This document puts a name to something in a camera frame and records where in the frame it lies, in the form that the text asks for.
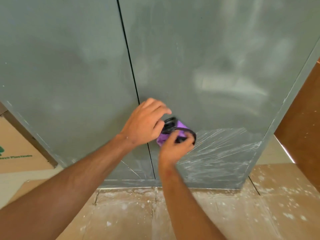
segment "brown wooden panel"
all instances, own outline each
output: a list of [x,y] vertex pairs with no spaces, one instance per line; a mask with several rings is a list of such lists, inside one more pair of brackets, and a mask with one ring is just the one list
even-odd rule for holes
[[274,133],[320,191],[320,59]]

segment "person's left hand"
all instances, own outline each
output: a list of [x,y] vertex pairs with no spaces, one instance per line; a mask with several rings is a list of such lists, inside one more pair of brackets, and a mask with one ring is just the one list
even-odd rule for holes
[[160,135],[165,124],[161,117],[171,113],[163,102],[148,98],[133,111],[120,134],[135,146],[146,144]]

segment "brown cardboard floor covering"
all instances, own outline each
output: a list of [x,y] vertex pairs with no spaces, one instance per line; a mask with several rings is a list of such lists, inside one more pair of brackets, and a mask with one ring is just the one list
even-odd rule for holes
[[[26,182],[15,198],[39,183]],[[242,190],[191,191],[228,239],[320,236],[320,194],[292,163],[255,166]],[[162,189],[127,188],[97,190],[58,238],[66,239],[174,240],[175,236]]]

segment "gray panel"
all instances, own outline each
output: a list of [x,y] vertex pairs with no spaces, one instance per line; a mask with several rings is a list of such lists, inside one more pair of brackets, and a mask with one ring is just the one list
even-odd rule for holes
[[320,0],[119,1],[140,100],[197,132],[185,181],[239,188],[319,38]]
[[[138,105],[116,0],[1,0],[0,30],[0,99],[63,167]],[[154,179],[147,145],[108,179]]]

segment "white plaster splatter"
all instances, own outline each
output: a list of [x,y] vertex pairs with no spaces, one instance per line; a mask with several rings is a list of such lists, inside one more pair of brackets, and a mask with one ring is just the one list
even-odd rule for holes
[[286,216],[287,218],[290,218],[291,220],[294,219],[294,215],[289,214],[289,213],[282,213],[284,216]]

